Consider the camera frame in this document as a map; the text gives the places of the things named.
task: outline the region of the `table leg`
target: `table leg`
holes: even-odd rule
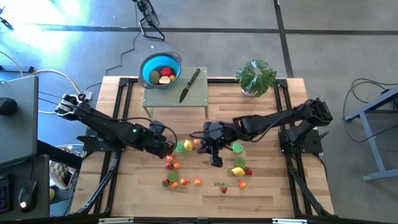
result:
[[[152,115],[151,115],[151,113],[149,113],[148,108],[146,106],[143,106],[143,108],[144,108],[145,112],[147,113],[148,117],[152,118]]]
[[[208,115],[208,112],[207,112],[207,106],[205,106],[205,118],[208,118],[209,117],[209,115]]]

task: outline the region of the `toy fruit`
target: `toy fruit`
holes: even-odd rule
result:
[[[169,184],[170,184],[170,181],[167,178],[165,178],[162,182],[163,187],[167,187],[167,186],[169,186]]]
[[[240,189],[245,189],[247,186],[245,181],[239,180],[239,188]]]
[[[180,183],[181,183],[181,185],[183,185],[183,186],[185,186],[185,185],[187,185],[187,184],[191,184],[191,182],[189,182],[187,179],[184,179],[184,178],[182,178],[182,179],[180,180]]]
[[[160,74],[162,74],[162,76],[166,76],[169,77],[171,75],[173,75],[172,69],[170,67],[165,67],[162,69],[162,71],[160,72]]]
[[[246,164],[246,162],[244,161],[244,159],[243,158],[236,158],[236,159],[234,159],[234,164],[235,164],[235,166],[236,167],[244,167],[244,165]]]
[[[173,162],[173,155],[166,156],[166,161],[167,162]]]
[[[195,139],[193,140],[194,145],[199,146],[200,145],[200,140],[199,139]]]
[[[225,194],[226,190],[228,189],[228,186],[226,184],[223,184],[223,186],[220,188],[220,191]]]
[[[166,162],[166,169],[172,169],[171,162]]]
[[[195,186],[201,186],[201,178],[196,177],[195,181],[193,181],[193,184],[195,184]]]
[[[177,188],[178,187],[178,182],[172,182],[172,188]]]
[[[184,148],[185,148],[188,152],[192,151],[192,149],[193,149],[192,142],[189,141],[189,140],[185,140],[185,142],[184,142]]]
[[[240,154],[243,152],[243,146],[241,144],[239,144],[238,142],[235,142],[234,144],[232,144],[232,150],[235,153]]]
[[[242,167],[236,167],[232,169],[232,173],[234,173],[236,177],[241,177],[244,175],[244,170],[242,169]]]
[[[161,85],[169,84],[170,83],[170,78],[169,77],[161,77],[160,80],[159,80],[159,83]]]
[[[160,74],[159,72],[153,70],[149,74],[149,80],[153,85],[158,85],[159,84],[159,79],[160,79]]]
[[[175,151],[179,153],[184,153],[185,152],[184,143],[178,142]]]
[[[173,168],[174,169],[179,169],[180,168],[180,163],[179,162],[174,162],[173,163]]]
[[[246,175],[252,175],[252,174],[253,174],[252,170],[251,170],[250,168],[248,168],[248,167],[245,167],[245,168],[244,168],[244,173],[245,173]]]
[[[171,182],[176,182],[178,181],[178,174],[176,172],[170,171],[169,174],[167,174],[167,178]]]

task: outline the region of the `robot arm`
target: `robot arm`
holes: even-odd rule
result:
[[[286,134],[285,142],[296,144],[316,126],[327,126],[333,119],[325,102],[317,98],[307,100],[291,110],[274,113],[267,116],[249,115],[233,118],[232,123],[206,122],[203,129],[202,148],[199,153],[209,153],[211,165],[222,167],[223,162],[218,156],[219,150],[228,147],[236,140],[258,142],[254,140],[258,135],[262,138],[270,128],[302,120],[298,126],[291,127]]]
[[[162,135],[164,125],[158,121],[146,128],[137,123],[113,119],[93,109],[79,96],[63,95],[55,112],[70,121],[80,121],[98,133],[98,136],[79,136],[88,151],[122,151],[124,145],[164,158],[171,154],[175,143]]]

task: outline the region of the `green lime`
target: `green lime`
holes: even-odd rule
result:
[[[177,147],[175,148],[175,151],[179,152],[179,153],[184,153],[185,152],[184,143],[178,142]]]
[[[242,158],[236,158],[235,160],[234,160],[234,164],[236,165],[236,167],[244,167],[244,165],[246,164],[246,162],[244,161],[244,159],[242,159]]]
[[[238,142],[235,142],[234,144],[232,144],[232,150],[235,153],[240,154],[243,152],[243,146],[241,144],[239,144]]]
[[[167,178],[171,182],[176,182],[178,181],[178,174],[174,171],[170,171],[169,174],[167,174]]]

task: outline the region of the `black knife handle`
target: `black knife handle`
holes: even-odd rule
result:
[[[199,75],[200,69],[197,68],[197,70],[195,71],[195,73],[193,74],[191,80],[188,82],[188,85],[192,85],[193,81],[195,81],[195,79],[197,78],[197,76]]]

